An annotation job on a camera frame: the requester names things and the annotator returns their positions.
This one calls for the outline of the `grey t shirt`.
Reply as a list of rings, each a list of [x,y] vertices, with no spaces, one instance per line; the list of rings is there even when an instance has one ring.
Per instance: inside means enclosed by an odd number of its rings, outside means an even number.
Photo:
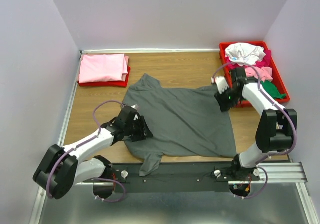
[[[232,158],[236,142],[228,112],[221,112],[216,86],[197,89],[163,88],[159,80],[144,74],[131,85],[124,104],[137,105],[153,133],[152,138],[125,145],[143,160],[140,176],[159,168],[162,157],[204,156]]]

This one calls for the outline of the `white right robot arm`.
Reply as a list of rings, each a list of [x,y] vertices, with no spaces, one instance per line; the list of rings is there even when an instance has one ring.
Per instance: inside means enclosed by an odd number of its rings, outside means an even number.
[[[215,170],[217,178],[241,180],[253,174],[258,164],[268,157],[287,155],[297,144],[298,114],[273,99],[263,88],[260,77],[247,77],[244,68],[231,72],[232,84],[223,76],[213,75],[211,83],[217,87],[215,98],[221,112],[227,112],[241,101],[248,101],[260,115],[255,142],[237,154],[231,166]]]

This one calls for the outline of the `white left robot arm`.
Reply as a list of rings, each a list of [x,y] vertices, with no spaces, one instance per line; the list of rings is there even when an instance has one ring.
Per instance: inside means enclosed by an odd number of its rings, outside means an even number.
[[[99,124],[87,137],[69,145],[48,148],[32,179],[49,198],[60,199],[77,183],[88,179],[107,181],[112,174],[111,162],[96,152],[128,138],[136,142],[153,137],[144,116],[131,106],[119,115]]]

